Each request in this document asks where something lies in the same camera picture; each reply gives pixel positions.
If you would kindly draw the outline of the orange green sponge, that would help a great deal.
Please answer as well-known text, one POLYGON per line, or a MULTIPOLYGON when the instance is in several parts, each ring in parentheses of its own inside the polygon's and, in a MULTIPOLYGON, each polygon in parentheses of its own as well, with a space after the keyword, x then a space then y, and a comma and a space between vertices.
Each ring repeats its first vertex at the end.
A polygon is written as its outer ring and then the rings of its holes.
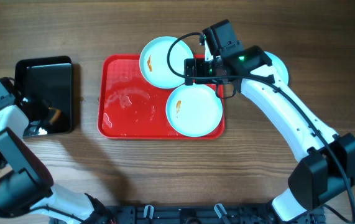
POLYGON ((62 111, 56 108, 49 108, 48 109, 48 122, 50 124, 56 123, 60 116, 62 114, 62 111))

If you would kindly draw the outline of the light blue plate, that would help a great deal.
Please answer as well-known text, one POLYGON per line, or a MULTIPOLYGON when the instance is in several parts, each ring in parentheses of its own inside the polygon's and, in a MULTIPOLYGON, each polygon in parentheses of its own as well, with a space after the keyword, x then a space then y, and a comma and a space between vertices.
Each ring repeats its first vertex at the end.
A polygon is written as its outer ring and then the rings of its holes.
POLYGON ((223 104, 208 85, 182 85, 165 105, 166 118, 178 133, 198 138, 214 131, 223 117, 223 104))
POLYGON ((267 54, 267 56, 271 59, 272 61, 272 65, 276 68, 276 70, 278 71, 280 77, 282 78, 282 81, 288 85, 290 78, 289 78, 289 72, 288 69, 286 67, 286 65, 283 63, 283 61, 278 58, 278 56, 270 53, 270 52, 265 52, 267 54))
MULTIPOLYGON (((151 85, 172 89, 184 83, 184 78, 174 74, 167 64, 167 53, 176 37, 162 36, 151 40, 142 50, 139 57, 139 68, 142 76, 151 85)), ((170 53, 170 65, 179 74, 184 73, 185 59, 193 58, 189 46, 179 41, 170 53)))

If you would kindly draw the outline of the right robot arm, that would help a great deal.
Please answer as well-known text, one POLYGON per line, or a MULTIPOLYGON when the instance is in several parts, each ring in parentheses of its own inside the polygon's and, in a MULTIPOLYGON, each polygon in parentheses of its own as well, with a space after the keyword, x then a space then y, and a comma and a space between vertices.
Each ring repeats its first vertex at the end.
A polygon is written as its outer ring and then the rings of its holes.
POLYGON ((228 20, 199 33, 201 59, 187 59, 187 85, 231 84, 251 100, 284 137, 297 160, 288 187, 272 199, 269 223, 291 223, 355 186, 355 137, 340 135, 322 122, 288 87, 288 71, 259 46, 244 47, 228 20))

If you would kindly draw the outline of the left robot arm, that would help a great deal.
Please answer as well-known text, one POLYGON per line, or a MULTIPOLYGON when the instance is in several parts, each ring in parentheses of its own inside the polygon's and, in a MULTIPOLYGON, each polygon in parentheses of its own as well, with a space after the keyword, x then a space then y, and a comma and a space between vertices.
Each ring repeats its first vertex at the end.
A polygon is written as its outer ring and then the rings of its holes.
POLYGON ((0 218, 41 214, 51 223, 115 223, 98 199, 54 183, 22 140, 29 119, 12 93, 0 96, 0 218))

